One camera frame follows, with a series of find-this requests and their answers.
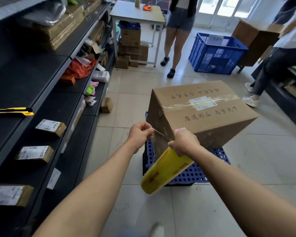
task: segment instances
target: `bottle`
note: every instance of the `bottle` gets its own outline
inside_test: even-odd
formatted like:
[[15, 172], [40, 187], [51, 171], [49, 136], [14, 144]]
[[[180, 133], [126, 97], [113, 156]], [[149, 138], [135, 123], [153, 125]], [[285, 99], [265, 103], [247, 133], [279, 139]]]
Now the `bottle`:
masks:
[[135, 7], [140, 8], [140, 0], [135, 0]]
[[147, 194], [161, 189], [174, 177], [188, 168], [194, 161], [186, 155], [179, 156], [168, 147], [141, 180], [141, 187]]

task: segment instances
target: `foot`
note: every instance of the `foot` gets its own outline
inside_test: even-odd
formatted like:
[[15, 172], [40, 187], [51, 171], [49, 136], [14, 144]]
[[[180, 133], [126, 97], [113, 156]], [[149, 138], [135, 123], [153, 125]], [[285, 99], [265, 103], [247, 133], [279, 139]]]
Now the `foot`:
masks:
[[251, 83], [249, 83], [249, 82], [245, 83], [245, 88], [247, 89], [248, 92], [252, 93], [253, 87], [251, 87], [250, 85], [251, 85]]
[[164, 237], [164, 227], [160, 223], [155, 223], [151, 229], [150, 237]]
[[250, 107], [257, 107], [259, 101], [258, 100], [253, 100], [252, 99], [253, 96], [250, 96], [250, 97], [244, 97], [242, 98], [242, 100]]
[[167, 74], [167, 77], [168, 78], [173, 78], [174, 77], [174, 74], [175, 74], [175, 70], [174, 69], [170, 69], [169, 73]]
[[170, 60], [170, 57], [165, 57], [161, 62], [160, 65], [165, 66]]

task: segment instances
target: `perforated plastic crate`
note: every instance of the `perforated plastic crate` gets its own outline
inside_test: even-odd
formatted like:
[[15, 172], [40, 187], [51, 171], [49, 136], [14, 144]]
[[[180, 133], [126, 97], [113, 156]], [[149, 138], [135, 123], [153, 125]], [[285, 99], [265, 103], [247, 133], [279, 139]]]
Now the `perforated plastic crate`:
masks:
[[[145, 147], [145, 151], [147, 152], [147, 163], [145, 168], [148, 170], [151, 168], [151, 166], [154, 164], [154, 151], [153, 151], [153, 145], [152, 141], [147, 141]], [[225, 154], [224, 149], [217, 148], [210, 150], [215, 156], [218, 158], [224, 160], [228, 164], [230, 164], [228, 157]], [[190, 183], [208, 183], [206, 176], [203, 173], [203, 170], [197, 163], [193, 163], [191, 166], [189, 166], [187, 169], [185, 169], [181, 174], [179, 174], [177, 177], [175, 177], [173, 180], [169, 182], [169, 185], [173, 184], [190, 184]]]
[[209, 34], [197, 33], [189, 61], [196, 72], [230, 75], [248, 50], [235, 37], [223, 37], [221, 46], [206, 44]]

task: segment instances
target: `white table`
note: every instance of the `white table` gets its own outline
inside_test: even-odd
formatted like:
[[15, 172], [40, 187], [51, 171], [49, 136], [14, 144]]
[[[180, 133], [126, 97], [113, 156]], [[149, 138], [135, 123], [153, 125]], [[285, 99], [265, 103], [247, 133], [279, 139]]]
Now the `white table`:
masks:
[[135, 61], [143, 64], [153, 64], [153, 66], [155, 67], [157, 64], [162, 27], [165, 22], [160, 7], [153, 6], [151, 11], [143, 11], [143, 4], [141, 4], [140, 8], [138, 9], [135, 7], [135, 3], [133, 2], [118, 0], [115, 6], [113, 7], [110, 15], [113, 20], [113, 37], [114, 37], [113, 40], [114, 40], [115, 57], [117, 57], [117, 39], [116, 39], [116, 26], [115, 26], [115, 22], [117, 20], [147, 23], [147, 24], [154, 25], [152, 42], [149, 43], [151, 44], [151, 46], [153, 46], [153, 43], [154, 43], [156, 26], [160, 26], [155, 61], [154, 62]]

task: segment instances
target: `white shoe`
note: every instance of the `white shoe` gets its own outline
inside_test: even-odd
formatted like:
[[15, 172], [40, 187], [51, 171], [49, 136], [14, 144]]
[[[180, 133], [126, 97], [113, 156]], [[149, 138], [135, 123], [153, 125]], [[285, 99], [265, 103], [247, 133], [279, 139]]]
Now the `white shoe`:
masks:
[[155, 223], [151, 229], [150, 237], [164, 237], [164, 227], [161, 223]]
[[253, 92], [253, 87], [250, 86], [251, 84], [252, 84], [252, 83], [249, 83], [249, 82], [245, 83], [245, 88], [246, 88], [247, 91], [250, 92], [250, 93]]
[[258, 100], [253, 100], [252, 99], [253, 96], [250, 97], [244, 97], [242, 98], [242, 100], [250, 107], [257, 107], [259, 101]]

